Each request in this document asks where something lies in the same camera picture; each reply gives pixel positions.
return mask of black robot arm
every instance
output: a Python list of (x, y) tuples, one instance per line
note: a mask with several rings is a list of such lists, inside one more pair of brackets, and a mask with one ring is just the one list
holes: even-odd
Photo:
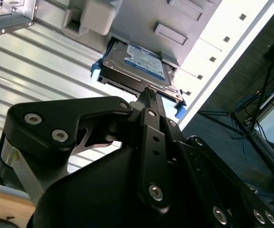
[[(68, 175), (70, 155), (120, 149)], [(31, 228), (273, 227), (274, 214), (196, 136), (166, 118), (161, 96), (17, 104), (0, 143), (0, 175), (36, 206)]]

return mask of screw head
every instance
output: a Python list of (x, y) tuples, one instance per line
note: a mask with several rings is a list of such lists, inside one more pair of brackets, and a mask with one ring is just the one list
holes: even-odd
[(153, 111), (151, 111), (151, 110), (149, 110), (148, 113), (149, 113), (151, 116), (156, 116), (156, 114), (155, 114)]
[(199, 139), (195, 139), (195, 142), (198, 144), (198, 145), (200, 145), (200, 146), (203, 146), (203, 144), (200, 142), (200, 140)]
[(221, 209), (219, 209), (218, 207), (214, 206), (213, 207), (213, 214), (214, 217), (223, 225), (227, 224), (227, 217), (226, 215), (223, 213), (223, 211)]
[(176, 126), (176, 123), (175, 123), (173, 120), (169, 120), (169, 123), (170, 123), (173, 127)]
[(25, 115), (24, 120), (31, 125), (37, 125), (42, 122), (42, 118), (34, 113), (28, 113), (27, 115)]
[(61, 129), (56, 129), (51, 134), (52, 138), (58, 142), (65, 142), (69, 137), (69, 135)]
[(268, 218), (268, 220), (274, 224), (274, 217), (268, 212), (268, 211), (265, 211), (265, 215), (266, 217)]
[(254, 214), (255, 218), (256, 218), (261, 224), (265, 224), (265, 219), (263, 218), (263, 216), (262, 216), (257, 210), (253, 210), (253, 214)]
[(155, 184), (151, 184), (148, 188), (148, 192), (150, 193), (151, 197), (156, 201), (162, 201), (164, 194), (160, 187)]
[(121, 107), (128, 108), (128, 105), (126, 103), (120, 102)]

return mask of hard drive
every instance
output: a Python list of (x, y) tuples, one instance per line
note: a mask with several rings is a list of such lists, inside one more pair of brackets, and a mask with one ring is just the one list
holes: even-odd
[(146, 87), (174, 101), (183, 101), (172, 67), (136, 44), (115, 42), (103, 60), (99, 81), (139, 96)]

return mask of hard drive label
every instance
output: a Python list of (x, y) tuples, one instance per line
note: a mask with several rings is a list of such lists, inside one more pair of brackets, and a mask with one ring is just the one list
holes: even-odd
[(127, 48), (127, 53), (131, 57), (124, 58), (126, 64), (142, 70), (143, 72), (160, 80), (166, 80), (162, 63), (154, 53), (135, 45), (129, 45)]

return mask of hole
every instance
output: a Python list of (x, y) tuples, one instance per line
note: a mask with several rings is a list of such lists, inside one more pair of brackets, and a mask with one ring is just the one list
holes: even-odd
[(201, 175), (201, 176), (204, 175), (204, 173), (203, 173), (200, 169), (197, 169), (197, 172), (198, 172), (198, 174)]
[(215, 60), (216, 60), (216, 58), (215, 57), (211, 57), (211, 58), (209, 58), (209, 60), (211, 61), (211, 62), (215, 62)]
[(195, 156), (195, 154), (190, 153), (190, 155), (191, 155), (191, 158), (193, 158), (194, 160), (196, 160), (196, 156)]
[(159, 139), (158, 139), (156, 136), (153, 136), (153, 139), (154, 139), (156, 142), (159, 142)]
[(240, 15), (240, 17), (239, 17), (239, 19), (241, 19), (241, 20), (245, 20), (246, 19), (246, 15), (245, 14), (243, 14), (243, 13), (241, 13), (241, 15)]
[(32, 122), (38, 121), (38, 119), (35, 116), (29, 117), (29, 120), (32, 121)]
[(61, 139), (64, 138), (64, 134), (63, 134), (63, 133), (57, 133), (56, 136), (57, 136), (58, 138), (61, 138)]
[(229, 37), (225, 37), (225, 38), (223, 39), (223, 41), (224, 41), (224, 42), (226, 42), (226, 43), (228, 43), (228, 42), (229, 42), (229, 40), (230, 40), (230, 38), (229, 38)]
[(153, 153), (154, 153), (155, 155), (157, 155), (157, 156), (159, 156), (159, 155), (160, 155), (160, 153), (159, 153), (159, 151), (158, 151), (158, 150), (153, 150)]

